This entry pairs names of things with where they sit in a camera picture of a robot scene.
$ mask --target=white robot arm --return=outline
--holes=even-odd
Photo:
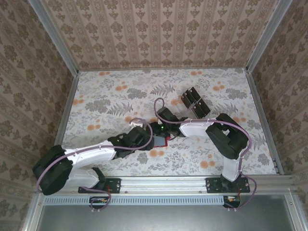
[[[211,121],[227,121],[238,126],[226,114],[220,114]],[[240,153],[247,145],[247,137],[237,129],[223,125],[219,122],[193,122],[186,119],[186,123],[175,126],[164,124],[158,125],[157,122],[151,123],[155,135],[177,134],[182,137],[209,136],[220,153],[224,156],[224,165],[222,176],[229,182],[235,181],[239,176]],[[60,189],[76,189],[79,186],[96,189],[102,186],[103,173],[98,168],[83,169],[83,167],[99,163],[101,161],[110,161],[115,158],[123,158],[134,152],[133,150],[123,150],[118,147],[140,147],[149,141],[149,132],[140,126],[135,126],[128,134],[120,134],[110,137],[107,141],[96,145],[64,150],[60,145],[52,147],[47,154],[42,157],[33,167],[33,173],[38,179],[42,172],[55,159],[63,158],[43,176],[40,187],[45,195],[53,194]],[[154,139],[142,150],[148,151],[154,146]]]

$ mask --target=table surface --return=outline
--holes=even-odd
[[[63,147],[80,148],[129,132],[134,117],[156,121],[158,97],[178,117],[187,109],[180,100],[195,87],[211,109],[206,118],[226,113],[250,134],[246,174],[276,174],[244,69],[174,69],[80,72]],[[107,176],[219,175],[223,158],[208,137],[176,138],[168,147],[136,151],[124,159],[94,163]]]

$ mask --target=purple cable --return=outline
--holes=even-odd
[[[149,129],[150,129],[150,138],[149,140],[147,141],[147,143],[143,146],[140,146],[140,147],[136,147],[136,148],[128,148],[128,147],[120,147],[120,146],[112,146],[112,145],[97,145],[97,146],[94,146],[94,147],[90,147],[90,148],[86,148],[86,149],[82,149],[82,150],[78,150],[76,152],[73,152],[73,153],[70,153],[70,154],[66,154],[66,155],[63,155],[61,157],[59,157],[58,159],[54,160],[53,162],[51,162],[50,165],[48,165],[47,168],[45,168],[45,170],[42,172],[42,174],[40,175],[40,177],[38,178],[38,181],[37,181],[37,184],[36,184],[36,191],[38,193],[41,193],[42,191],[39,189],[39,184],[40,182],[42,181],[43,177],[45,176],[45,174],[49,171],[49,169],[51,169],[56,163],[58,163],[59,161],[69,157],[69,156],[72,156],[72,155],[76,155],[76,154],[80,154],[80,153],[83,153],[83,152],[86,152],[86,151],[91,151],[91,150],[96,150],[96,149],[101,149],[101,148],[118,148],[118,149],[125,149],[125,150],[138,150],[138,149],[141,149],[141,148],[144,148],[146,147],[152,140],[153,138],[153,130],[150,126],[150,124],[148,122],[146,122],[144,119],[141,119],[141,118],[133,118],[129,123],[131,123],[132,121],[134,120],[140,120],[144,125],[148,126]]]
[[[81,187],[81,188],[84,189],[84,190],[90,191],[90,192],[99,192],[99,193],[105,193],[105,194],[108,195],[108,201],[106,202],[106,204],[105,204],[102,208],[100,208],[100,210],[105,209],[105,208],[109,205],[109,203],[110,203],[110,201],[111,201],[111,194],[110,194],[109,192],[106,192],[106,191],[104,191],[104,190],[98,190],[98,189],[89,189],[89,188],[87,188],[87,187]],[[93,198],[93,199],[91,200],[90,207],[91,207],[92,209],[94,209],[94,208],[93,208],[93,202],[94,202],[94,201],[97,201],[97,200],[99,200],[99,198]]]
[[[239,168],[238,168],[238,171],[240,172],[240,175],[242,175],[243,177],[246,177],[248,179],[250,179],[251,181],[254,182],[255,184],[255,189],[253,190],[252,194],[251,194],[251,197],[249,198],[249,200],[243,204],[242,206],[236,208],[236,209],[240,209],[240,208],[243,208],[244,206],[246,206],[250,201],[251,199],[254,197],[256,191],[257,191],[257,182],[252,179],[251,177],[245,175],[242,173],[241,171],[241,168],[242,168],[242,161],[243,161],[243,156],[249,151],[249,149],[251,148],[252,146],[252,140],[251,140],[251,137],[249,136],[248,132],[245,131],[243,128],[241,128],[240,126],[237,126],[235,124],[232,124],[232,123],[229,123],[229,122],[225,122],[225,121],[219,121],[219,120],[215,120],[215,119],[191,119],[189,121],[179,121],[179,122],[173,122],[173,121],[168,121],[168,120],[165,120],[163,119],[158,113],[157,113],[157,109],[156,109],[156,103],[158,100],[161,100],[163,102],[163,106],[165,106],[165,100],[163,98],[157,98],[155,101],[154,101],[154,112],[155,112],[155,115],[161,120],[161,121],[164,121],[166,123],[169,123],[169,124],[188,124],[188,123],[199,123],[199,122],[207,122],[207,123],[219,123],[219,124],[225,124],[225,125],[229,125],[231,127],[234,127],[238,130],[240,130],[242,133],[244,133],[248,140],[249,140],[249,145],[248,147],[243,151],[243,153],[241,154],[240,156],[240,162],[239,162]]]

